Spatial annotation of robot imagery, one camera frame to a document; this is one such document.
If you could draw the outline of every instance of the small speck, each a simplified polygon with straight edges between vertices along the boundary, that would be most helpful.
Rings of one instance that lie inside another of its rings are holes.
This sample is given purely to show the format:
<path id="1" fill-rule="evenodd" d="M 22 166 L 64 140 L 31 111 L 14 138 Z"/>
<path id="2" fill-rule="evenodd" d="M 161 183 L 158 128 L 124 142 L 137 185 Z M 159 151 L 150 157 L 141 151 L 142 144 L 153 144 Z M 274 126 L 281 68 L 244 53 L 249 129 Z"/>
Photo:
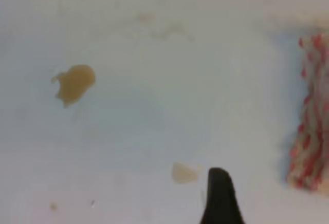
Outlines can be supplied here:
<path id="1" fill-rule="evenodd" d="M 58 209 L 58 206 L 57 206 L 57 204 L 56 203 L 54 203 L 54 202 L 52 202 L 51 204 L 50 204 L 50 209 L 52 210 L 52 211 L 57 211 L 57 209 Z"/>
<path id="2" fill-rule="evenodd" d="M 91 201 L 91 202 L 90 202 L 90 207 L 94 208 L 94 207 L 95 207 L 95 205 L 96 205 L 96 202 L 95 202 L 95 200 L 93 200 L 93 201 Z"/>

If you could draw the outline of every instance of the yellowish blob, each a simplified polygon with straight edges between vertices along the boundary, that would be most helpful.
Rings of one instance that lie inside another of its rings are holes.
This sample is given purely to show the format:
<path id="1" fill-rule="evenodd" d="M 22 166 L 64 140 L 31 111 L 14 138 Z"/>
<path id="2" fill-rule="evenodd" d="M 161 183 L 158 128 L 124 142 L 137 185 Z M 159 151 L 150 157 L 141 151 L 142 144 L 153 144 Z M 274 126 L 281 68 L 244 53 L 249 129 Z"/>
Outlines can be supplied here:
<path id="1" fill-rule="evenodd" d="M 56 97 L 63 101 L 64 107 L 77 102 L 83 94 L 93 86 L 96 80 L 94 70 L 87 65 L 72 66 L 67 72 L 62 72 L 51 79 L 60 82 L 60 90 Z"/>
<path id="2" fill-rule="evenodd" d="M 54 203 L 54 202 L 52 202 L 51 204 L 50 204 L 50 209 L 52 210 L 52 211 L 57 211 L 57 209 L 58 209 L 58 206 L 57 206 L 57 204 L 56 203 Z"/>
<path id="3" fill-rule="evenodd" d="M 198 174 L 195 170 L 175 162 L 172 167 L 171 176 L 176 183 L 185 184 L 197 181 Z"/>

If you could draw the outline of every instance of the food crumb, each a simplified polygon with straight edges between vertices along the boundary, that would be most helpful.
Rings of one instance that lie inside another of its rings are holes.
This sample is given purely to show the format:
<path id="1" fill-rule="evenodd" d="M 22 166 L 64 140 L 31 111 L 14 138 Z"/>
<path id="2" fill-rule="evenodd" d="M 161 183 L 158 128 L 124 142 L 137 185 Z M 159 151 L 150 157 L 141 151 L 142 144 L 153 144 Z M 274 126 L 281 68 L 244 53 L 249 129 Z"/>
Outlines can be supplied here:
<path id="1" fill-rule="evenodd" d="M 51 204 L 50 204 L 50 209 L 52 210 L 52 211 L 57 211 L 57 209 L 58 209 L 58 206 L 57 206 L 57 204 L 56 203 L 54 203 L 54 202 L 52 202 Z"/>

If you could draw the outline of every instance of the white surface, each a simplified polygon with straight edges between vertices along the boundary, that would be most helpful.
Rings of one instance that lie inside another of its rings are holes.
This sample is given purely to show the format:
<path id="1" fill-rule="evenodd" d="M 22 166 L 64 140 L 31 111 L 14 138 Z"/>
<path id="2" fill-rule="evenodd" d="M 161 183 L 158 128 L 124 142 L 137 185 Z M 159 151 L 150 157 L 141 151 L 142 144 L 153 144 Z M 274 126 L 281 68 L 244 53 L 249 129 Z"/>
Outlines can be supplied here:
<path id="1" fill-rule="evenodd" d="M 247 223 L 328 223 L 327 199 L 283 182 L 294 24 L 327 1 L 0 0 L 2 223 L 198 223 L 212 166 Z M 81 63 L 97 84 L 64 109 L 50 79 Z M 176 185 L 175 161 L 198 183 Z"/>

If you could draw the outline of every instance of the stain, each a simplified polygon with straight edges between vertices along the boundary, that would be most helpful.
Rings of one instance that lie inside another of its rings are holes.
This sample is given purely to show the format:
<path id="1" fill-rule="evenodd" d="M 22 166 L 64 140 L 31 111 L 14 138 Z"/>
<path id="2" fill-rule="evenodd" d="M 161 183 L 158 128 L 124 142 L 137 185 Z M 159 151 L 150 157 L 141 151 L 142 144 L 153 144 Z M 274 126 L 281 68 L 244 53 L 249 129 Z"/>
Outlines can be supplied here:
<path id="1" fill-rule="evenodd" d="M 83 94 L 93 86 L 96 77 L 94 70 L 88 65 L 72 66 L 68 72 L 62 72 L 51 79 L 60 82 L 60 90 L 56 97 L 63 101 L 64 107 L 80 100 Z"/>
<path id="2" fill-rule="evenodd" d="M 143 24 L 150 24 L 156 20 L 156 16 L 149 13 L 141 13 L 136 16 L 135 20 Z"/>
<path id="3" fill-rule="evenodd" d="M 182 23 L 171 23 L 166 29 L 160 32 L 151 31 L 150 36 L 153 39 L 166 41 L 172 34 L 180 34 L 186 37 L 189 42 L 194 41 L 194 38 L 188 35 Z"/>
<path id="4" fill-rule="evenodd" d="M 49 208 L 50 208 L 51 211 L 56 212 L 56 211 L 58 210 L 58 205 L 57 205 L 57 203 L 52 202 L 52 203 L 50 204 Z"/>
<path id="5" fill-rule="evenodd" d="M 94 208 L 96 206 L 96 201 L 95 200 L 92 200 L 90 202 L 90 207 Z"/>
<path id="6" fill-rule="evenodd" d="M 171 176 L 176 183 L 185 184 L 197 181 L 198 174 L 195 170 L 175 162 L 172 167 Z"/>

